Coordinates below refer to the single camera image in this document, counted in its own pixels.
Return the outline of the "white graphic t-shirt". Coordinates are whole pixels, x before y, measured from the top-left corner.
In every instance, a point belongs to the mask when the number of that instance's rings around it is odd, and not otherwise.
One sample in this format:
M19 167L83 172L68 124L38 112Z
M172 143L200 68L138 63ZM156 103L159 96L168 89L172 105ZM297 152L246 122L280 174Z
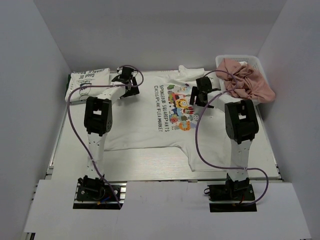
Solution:
M112 106L112 128L104 145L107 151L176 147L187 156L193 171L212 171L196 150L196 124L201 156L210 164L230 165L231 142L225 114L217 108L190 105L192 87L204 76L202 68L179 66L163 75L147 74L139 94L118 100Z

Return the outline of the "pink t-shirt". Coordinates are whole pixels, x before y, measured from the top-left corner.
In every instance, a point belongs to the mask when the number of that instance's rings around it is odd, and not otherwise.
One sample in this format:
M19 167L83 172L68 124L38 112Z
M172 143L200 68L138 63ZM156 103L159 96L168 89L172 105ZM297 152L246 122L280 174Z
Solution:
M216 76L234 98L250 99L258 103L271 103L275 92L261 72L248 63L224 58L217 67Z

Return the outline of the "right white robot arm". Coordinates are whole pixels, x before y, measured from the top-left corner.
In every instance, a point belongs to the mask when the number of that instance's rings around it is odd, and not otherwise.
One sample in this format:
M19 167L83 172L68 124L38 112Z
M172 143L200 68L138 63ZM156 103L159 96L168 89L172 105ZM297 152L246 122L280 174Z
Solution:
M217 166L207 162L200 154L198 131L199 123L195 127L195 148L200 159L208 166L224 170L227 173L228 184L226 195L236 200L244 193L249 184L248 162L249 152L255 135L259 131L259 124L254 104L250 99L234 98L227 91L212 87L207 76L196 79L196 86L192 88L190 105L203 107L201 119L207 108L216 108L224 112L225 130L231 143L230 166Z

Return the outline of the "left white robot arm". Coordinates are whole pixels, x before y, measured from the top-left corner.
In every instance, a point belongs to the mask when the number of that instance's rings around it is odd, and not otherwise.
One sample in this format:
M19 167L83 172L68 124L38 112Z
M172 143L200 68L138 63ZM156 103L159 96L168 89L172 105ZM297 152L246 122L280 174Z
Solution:
M84 127L88 137L87 175L89 178L105 180L103 165L104 147L108 133L113 125L113 104L119 99L138 95L139 84L134 73L140 73L131 65L118 68L118 75L111 80L111 85L98 96L86 100Z

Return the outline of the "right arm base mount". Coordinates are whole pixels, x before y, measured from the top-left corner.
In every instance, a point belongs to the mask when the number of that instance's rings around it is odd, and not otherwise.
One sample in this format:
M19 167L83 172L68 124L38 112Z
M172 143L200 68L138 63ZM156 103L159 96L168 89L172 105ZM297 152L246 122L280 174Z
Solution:
M208 196L211 213L256 212L257 205L250 179L233 181L228 178L224 184L210 184L203 193Z

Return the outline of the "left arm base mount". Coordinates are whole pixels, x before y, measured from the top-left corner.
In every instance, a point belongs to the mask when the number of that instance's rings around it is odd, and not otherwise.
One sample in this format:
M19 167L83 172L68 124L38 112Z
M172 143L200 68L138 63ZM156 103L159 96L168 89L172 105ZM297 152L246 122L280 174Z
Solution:
M76 210L120 210L125 197L125 183L108 185L98 177L84 176L77 180L73 208Z

